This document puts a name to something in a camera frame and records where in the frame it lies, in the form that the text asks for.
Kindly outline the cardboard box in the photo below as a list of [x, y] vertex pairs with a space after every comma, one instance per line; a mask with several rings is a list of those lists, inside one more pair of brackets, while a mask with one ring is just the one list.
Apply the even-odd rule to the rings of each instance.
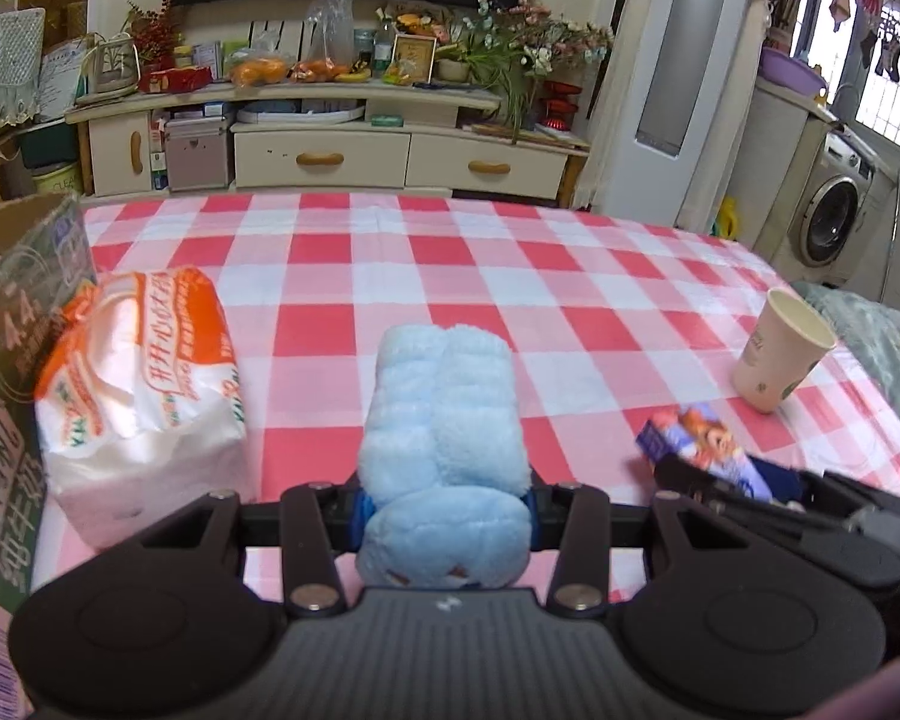
[[35, 419], [41, 366], [61, 310], [95, 280], [84, 216], [69, 193], [0, 203], [0, 608], [29, 593], [46, 483]]

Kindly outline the purple basin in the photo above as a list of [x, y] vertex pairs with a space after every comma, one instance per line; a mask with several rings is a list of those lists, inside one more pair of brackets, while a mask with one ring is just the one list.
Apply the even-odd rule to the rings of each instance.
[[810, 98], [827, 88], [826, 80], [805, 62], [772, 47], [761, 50], [759, 76], [766, 82]]

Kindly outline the cream TV cabinet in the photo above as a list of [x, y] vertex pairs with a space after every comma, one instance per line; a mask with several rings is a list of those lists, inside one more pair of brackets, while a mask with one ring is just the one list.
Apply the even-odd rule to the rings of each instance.
[[80, 104], [64, 114], [77, 128], [84, 187], [96, 197], [134, 195], [151, 178], [154, 115], [223, 104], [351, 103], [344, 122], [328, 114], [232, 122], [235, 188], [372, 188], [452, 195], [504, 195], [571, 206], [589, 145], [572, 137], [514, 135], [489, 122], [500, 99], [479, 88], [424, 89], [367, 83], [209, 85], [182, 94], [134, 93]]

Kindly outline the red vase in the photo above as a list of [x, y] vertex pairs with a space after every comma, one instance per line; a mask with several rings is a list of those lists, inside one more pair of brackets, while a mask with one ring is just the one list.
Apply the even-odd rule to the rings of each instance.
[[578, 111], [577, 98], [582, 93], [582, 88], [571, 83], [548, 80], [543, 89], [541, 123], [560, 132], [569, 132], [574, 125], [574, 117]]

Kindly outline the washing machine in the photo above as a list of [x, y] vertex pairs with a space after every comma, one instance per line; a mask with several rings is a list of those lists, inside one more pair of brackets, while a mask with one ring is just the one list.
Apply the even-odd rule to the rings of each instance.
[[788, 230], [802, 280], [842, 286], [865, 250], [877, 155], [852, 130], [824, 135]]

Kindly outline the potted flower plant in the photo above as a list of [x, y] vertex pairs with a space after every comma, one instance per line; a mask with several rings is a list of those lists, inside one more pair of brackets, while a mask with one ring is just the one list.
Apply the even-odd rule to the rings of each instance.
[[502, 99], [502, 123], [517, 138], [544, 82], [600, 65], [613, 43], [609, 26], [556, 15], [543, 0], [476, 0], [461, 18], [457, 46], [473, 80]]

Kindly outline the light blue plush bunny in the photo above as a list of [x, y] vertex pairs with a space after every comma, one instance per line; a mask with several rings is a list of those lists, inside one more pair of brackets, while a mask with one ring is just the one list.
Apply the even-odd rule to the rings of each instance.
[[357, 478], [367, 587], [502, 589], [532, 550], [532, 487], [505, 341], [470, 325], [383, 333]]

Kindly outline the orange white tissue pack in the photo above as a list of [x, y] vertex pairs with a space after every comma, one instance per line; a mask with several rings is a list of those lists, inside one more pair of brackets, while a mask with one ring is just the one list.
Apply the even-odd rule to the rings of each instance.
[[208, 275], [110, 273], [63, 319], [35, 415], [50, 493], [89, 548], [214, 491], [253, 497], [235, 349]]

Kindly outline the pink storage box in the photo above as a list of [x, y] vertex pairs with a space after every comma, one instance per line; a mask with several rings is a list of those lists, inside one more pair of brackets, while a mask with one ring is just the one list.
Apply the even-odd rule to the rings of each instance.
[[232, 181], [227, 117], [172, 119], [165, 128], [169, 187], [173, 192], [227, 187]]

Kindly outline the paper cup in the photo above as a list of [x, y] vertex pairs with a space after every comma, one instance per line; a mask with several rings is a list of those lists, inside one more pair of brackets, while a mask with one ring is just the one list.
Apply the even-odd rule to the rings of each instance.
[[770, 288], [758, 321], [731, 368], [736, 393], [772, 413], [837, 346], [829, 322], [785, 288]]

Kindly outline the bag of oranges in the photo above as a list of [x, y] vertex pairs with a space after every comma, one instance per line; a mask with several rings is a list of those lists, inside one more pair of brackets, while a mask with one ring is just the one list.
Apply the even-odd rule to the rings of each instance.
[[279, 57], [250, 57], [235, 62], [230, 69], [230, 81], [239, 88], [247, 86], [276, 85], [289, 75], [289, 65]]

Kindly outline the red checkered tablecloth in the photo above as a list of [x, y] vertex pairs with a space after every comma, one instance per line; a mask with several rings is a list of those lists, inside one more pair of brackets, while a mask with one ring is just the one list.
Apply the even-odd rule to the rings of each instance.
[[375, 355], [398, 323], [468, 323], [514, 351], [528, 454], [616, 502], [652, 480], [635, 438], [704, 403], [746, 450], [900, 496], [900, 421], [837, 348], [770, 415], [731, 387], [775, 271], [667, 227], [516, 203], [374, 193], [222, 193], [87, 208], [103, 271], [193, 265], [237, 351], [260, 494], [356, 466]]

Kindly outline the small purple picture box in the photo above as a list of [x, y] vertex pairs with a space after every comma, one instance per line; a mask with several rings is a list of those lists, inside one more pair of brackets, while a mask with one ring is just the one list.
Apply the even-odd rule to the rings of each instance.
[[652, 463], [676, 455], [688, 465], [735, 486], [746, 497], [771, 500], [769, 484], [745, 449], [706, 405], [656, 411], [635, 439]]

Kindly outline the green trash bin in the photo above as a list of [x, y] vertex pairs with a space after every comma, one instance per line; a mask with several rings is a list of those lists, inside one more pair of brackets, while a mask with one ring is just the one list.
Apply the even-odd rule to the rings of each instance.
[[32, 181], [38, 193], [74, 193], [82, 195], [82, 174], [77, 163], [58, 163], [32, 171]]

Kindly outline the white standing air conditioner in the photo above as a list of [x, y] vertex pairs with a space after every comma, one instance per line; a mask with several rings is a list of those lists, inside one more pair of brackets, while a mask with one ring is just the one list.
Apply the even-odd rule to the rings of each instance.
[[624, 0], [572, 205], [709, 231], [740, 148], [769, 0]]

